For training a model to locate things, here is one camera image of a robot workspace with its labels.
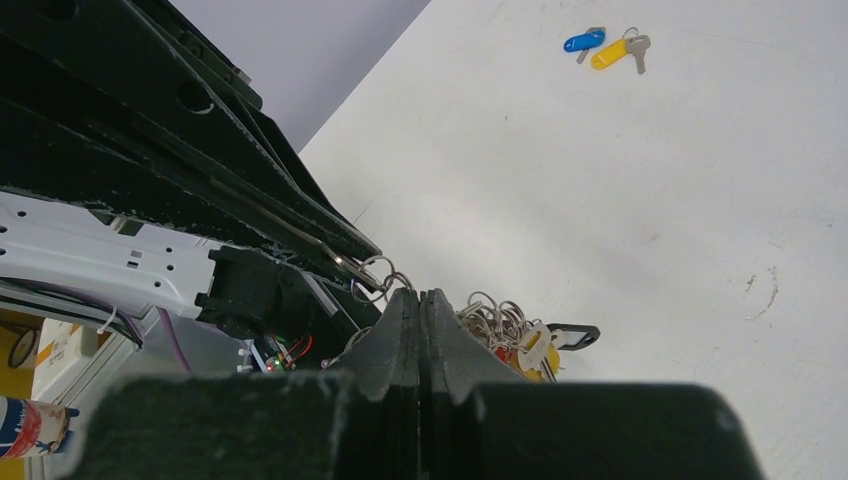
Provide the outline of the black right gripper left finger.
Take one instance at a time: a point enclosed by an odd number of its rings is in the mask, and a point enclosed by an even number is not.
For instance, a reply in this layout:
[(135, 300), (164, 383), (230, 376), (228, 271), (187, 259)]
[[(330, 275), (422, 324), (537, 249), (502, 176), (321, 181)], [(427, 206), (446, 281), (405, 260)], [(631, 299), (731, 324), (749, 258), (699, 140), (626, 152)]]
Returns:
[(69, 479), (415, 479), (416, 292), (333, 366), (139, 377), (111, 388), (68, 455)]

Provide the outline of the black tag key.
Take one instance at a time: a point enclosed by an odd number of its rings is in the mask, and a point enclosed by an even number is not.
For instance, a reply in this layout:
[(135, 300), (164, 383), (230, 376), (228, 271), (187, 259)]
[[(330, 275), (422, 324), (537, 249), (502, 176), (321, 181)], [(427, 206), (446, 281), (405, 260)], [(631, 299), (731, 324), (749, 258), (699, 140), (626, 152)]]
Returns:
[(587, 348), (601, 336), (600, 329), (594, 325), (550, 323), (547, 327), (551, 332), (552, 346), (560, 351), (578, 351)]

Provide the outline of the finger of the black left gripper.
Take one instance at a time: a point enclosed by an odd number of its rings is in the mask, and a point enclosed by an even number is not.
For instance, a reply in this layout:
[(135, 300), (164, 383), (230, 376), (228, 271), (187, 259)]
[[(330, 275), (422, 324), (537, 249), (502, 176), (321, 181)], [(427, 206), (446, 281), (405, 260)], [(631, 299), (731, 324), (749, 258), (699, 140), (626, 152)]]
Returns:
[(1, 5), (1, 188), (377, 289), (239, 69), (167, 1)]

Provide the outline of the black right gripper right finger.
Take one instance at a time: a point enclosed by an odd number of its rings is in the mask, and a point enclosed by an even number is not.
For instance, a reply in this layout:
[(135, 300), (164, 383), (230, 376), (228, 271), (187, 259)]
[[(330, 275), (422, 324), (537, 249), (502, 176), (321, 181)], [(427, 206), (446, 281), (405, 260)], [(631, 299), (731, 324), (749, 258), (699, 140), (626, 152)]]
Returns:
[(522, 378), (458, 323), (444, 293), (420, 298), (427, 479), (760, 479), (742, 421), (685, 383)]

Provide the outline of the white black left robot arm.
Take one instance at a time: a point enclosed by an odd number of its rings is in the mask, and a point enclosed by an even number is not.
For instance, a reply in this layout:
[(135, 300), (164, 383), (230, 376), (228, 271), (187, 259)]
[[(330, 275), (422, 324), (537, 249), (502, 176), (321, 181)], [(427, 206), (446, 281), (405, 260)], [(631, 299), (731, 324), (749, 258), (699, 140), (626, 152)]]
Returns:
[(295, 271), (381, 288), (248, 76), (169, 1), (1, 5), (1, 278), (131, 331), (160, 307), (241, 338)]

